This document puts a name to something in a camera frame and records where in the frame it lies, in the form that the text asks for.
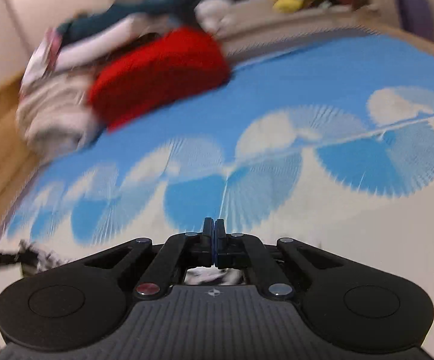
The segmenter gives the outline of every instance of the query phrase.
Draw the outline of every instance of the red pillow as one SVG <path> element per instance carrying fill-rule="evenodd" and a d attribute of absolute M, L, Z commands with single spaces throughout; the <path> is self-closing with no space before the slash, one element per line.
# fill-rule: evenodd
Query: red pillow
<path fill-rule="evenodd" d="M 164 104 L 222 85 L 230 68 L 215 40 L 180 28 L 107 66 L 89 104 L 110 130 Z"/>

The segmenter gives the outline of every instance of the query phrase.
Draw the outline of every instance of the textured gray surface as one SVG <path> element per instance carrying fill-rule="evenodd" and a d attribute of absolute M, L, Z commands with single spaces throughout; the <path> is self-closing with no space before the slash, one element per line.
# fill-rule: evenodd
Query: textured gray surface
<path fill-rule="evenodd" d="M 307 328 L 287 302 L 262 298 L 254 286 L 175 286 L 165 298 L 140 302 L 109 337 L 67 353 L 38 353 L 15 344 L 0 360 L 424 360 L 419 349 L 365 355 L 337 348 Z"/>
<path fill-rule="evenodd" d="M 355 25 L 344 28 L 313 28 L 311 32 L 282 32 L 278 36 L 262 34 L 252 42 L 247 40 L 244 46 L 226 46 L 226 58 L 232 65 L 289 49 L 305 47 L 315 42 L 328 42 L 334 39 L 355 38 L 376 34 L 363 26 Z"/>

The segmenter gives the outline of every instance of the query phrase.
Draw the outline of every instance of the round pad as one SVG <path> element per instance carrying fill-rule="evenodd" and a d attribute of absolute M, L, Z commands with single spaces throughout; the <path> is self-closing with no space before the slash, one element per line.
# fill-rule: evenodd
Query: round pad
<path fill-rule="evenodd" d="M 377 286 L 360 286 L 349 290 L 343 300 L 348 309 L 361 317 L 385 318 L 400 307 L 400 299 L 392 291 Z"/>
<path fill-rule="evenodd" d="M 52 286 L 42 288 L 31 295 L 30 309 L 46 318 L 62 318 L 81 309 L 85 296 L 78 288 Z"/>
<path fill-rule="evenodd" d="M 432 302 L 419 286 L 357 264 L 323 271 L 302 306 L 322 338 L 366 353 L 420 345 L 434 316 Z"/>
<path fill-rule="evenodd" d="M 127 307 L 117 281 L 105 273 L 74 265 L 9 286 L 0 294 L 2 335 L 38 351 L 73 350 L 108 335 Z"/>

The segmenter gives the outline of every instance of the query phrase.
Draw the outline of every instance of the logo emblem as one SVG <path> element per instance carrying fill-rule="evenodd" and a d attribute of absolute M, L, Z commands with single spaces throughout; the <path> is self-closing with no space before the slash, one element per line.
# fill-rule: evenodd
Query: logo emblem
<path fill-rule="evenodd" d="M 212 298 L 219 296 L 222 292 L 217 290 L 216 288 L 212 288 L 207 294 L 209 294 Z"/>

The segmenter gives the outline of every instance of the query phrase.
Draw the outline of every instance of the metal screw head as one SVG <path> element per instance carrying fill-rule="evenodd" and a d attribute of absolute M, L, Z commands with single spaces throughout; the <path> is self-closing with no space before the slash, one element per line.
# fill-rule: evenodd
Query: metal screw head
<path fill-rule="evenodd" d="M 160 287 L 155 283 L 142 283 L 137 288 L 135 288 L 135 291 L 137 291 L 139 295 L 149 296 L 158 293 L 160 291 Z"/>
<path fill-rule="evenodd" d="M 269 287 L 269 292 L 275 296 L 285 296 L 292 293 L 292 287 L 284 283 L 275 283 Z"/>

